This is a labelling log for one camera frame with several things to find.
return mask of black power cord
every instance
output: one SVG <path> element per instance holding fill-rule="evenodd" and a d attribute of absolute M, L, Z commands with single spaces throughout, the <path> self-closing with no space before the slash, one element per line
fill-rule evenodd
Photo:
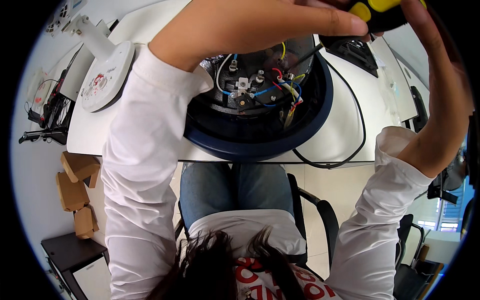
<path fill-rule="evenodd" d="M 352 87 L 348 84 L 348 82 L 345 80 L 345 78 L 343 78 L 343 76 L 327 61 L 325 60 L 327 65 L 332 68 L 335 73 L 337 73 L 338 76 L 340 76 L 340 78 L 343 80 L 343 82 L 345 82 L 345 84 L 348 86 L 348 89 L 350 90 L 350 92 L 352 93 L 352 96 L 353 98 L 355 99 L 355 102 L 357 103 L 357 107 L 359 109 L 359 113 L 360 113 L 360 119 L 361 119 L 361 124 L 362 124 L 362 127 L 363 127 L 363 141 L 361 142 L 360 146 L 355 150 L 355 152 L 352 153 L 352 155 L 350 155 L 349 157 L 347 157 L 347 159 L 345 159 L 344 161 L 341 161 L 339 163 L 336 163 L 336 164 L 331 164 L 331 165 L 321 165 L 321 164 L 317 164 L 317 163 L 314 163 L 314 162 L 311 162 L 309 161 L 308 159 L 304 158 L 299 152 L 297 149 L 293 149 L 293 153 L 295 153 L 295 155 L 300 158 L 300 160 L 302 160 L 304 163 L 312 166 L 312 167 L 315 167 L 315 168 L 320 168 L 320 169 L 333 169 L 333 168 L 337 168 L 339 166 L 342 166 L 344 164 L 346 164 L 347 162 L 349 162 L 355 155 L 357 155 L 357 153 L 363 148 L 363 145 L 365 145 L 365 141 L 367 140 L 367 131 L 365 129 L 365 120 L 363 119 L 363 114 L 362 114 L 362 111 L 361 111 L 361 108 L 360 108 L 360 103 L 357 99 L 357 96 L 355 95 L 355 93 L 353 92 L 352 90 Z"/>

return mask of blue jeans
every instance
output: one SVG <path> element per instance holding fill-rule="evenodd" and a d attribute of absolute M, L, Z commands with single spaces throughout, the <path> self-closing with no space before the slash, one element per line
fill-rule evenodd
<path fill-rule="evenodd" d="M 180 206 L 185 226 L 218 212 L 283 209 L 293 216 L 290 183 L 281 165 L 183 163 Z"/>

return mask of dark hair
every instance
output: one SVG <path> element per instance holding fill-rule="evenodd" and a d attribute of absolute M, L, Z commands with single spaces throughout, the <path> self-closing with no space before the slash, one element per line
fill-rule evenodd
<path fill-rule="evenodd" d="M 270 232 L 271 228 L 262 229 L 250 240 L 248 249 L 271 271 L 286 300 L 306 299 L 286 256 L 268 244 Z M 236 259 L 230 242 L 231 237 L 223 231 L 198 236 L 188 242 L 185 258 L 180 261 L 182 241 L 172 269 L 146 300 L 236 300 L 238 291 L 233 269 Z"/>

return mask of yellow-green wire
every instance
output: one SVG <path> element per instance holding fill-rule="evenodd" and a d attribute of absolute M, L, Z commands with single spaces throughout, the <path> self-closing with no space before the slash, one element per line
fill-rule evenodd
<path fill-rule="evenodd" d="M 280 57 L 281 60 L 283 60 L 283 58 L 285 57 L 285 43 L 282 42 L 282 47 L 283 47 L 283 52 L 282 52 L 282 56 Z"/>
<path fill-rule="evenodd" d="M 302 78 L 302 77 L 305 77 L 305 74 L 302 74 L 302 75 L 298 75 L 297 77 L 293 78 L 292 81 L 290 82 L 290 92 L 292 93 L 292 97 L 293 97 L 293 102 L 295 102 L 296 98 L 295 98 L 295 94 L 293 94 L 293 82 L 299 78 Z"/>

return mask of person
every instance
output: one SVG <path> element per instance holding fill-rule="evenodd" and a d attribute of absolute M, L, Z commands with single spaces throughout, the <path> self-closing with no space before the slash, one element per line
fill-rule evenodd
<path fill-rule="evenodd" d="M 248 53 L 307 34 L 363 36 L 360 18 L 314 0 L 194 0 L 138 53 L 103 148 L 113 299 L 392 299 L 399 220 L 453 159 L 472 112 L 466 81 L 418 0 L 404 14 L 430 63 L 431 116 L 418 134 L 378 134 L 375 173 L 341 225 L 324 282 L 290 264 L 305 251 L 281 166 L 184 164 L 177 250 L 169 186 L 187 105 L 213 88 L 207 57 Z"/>

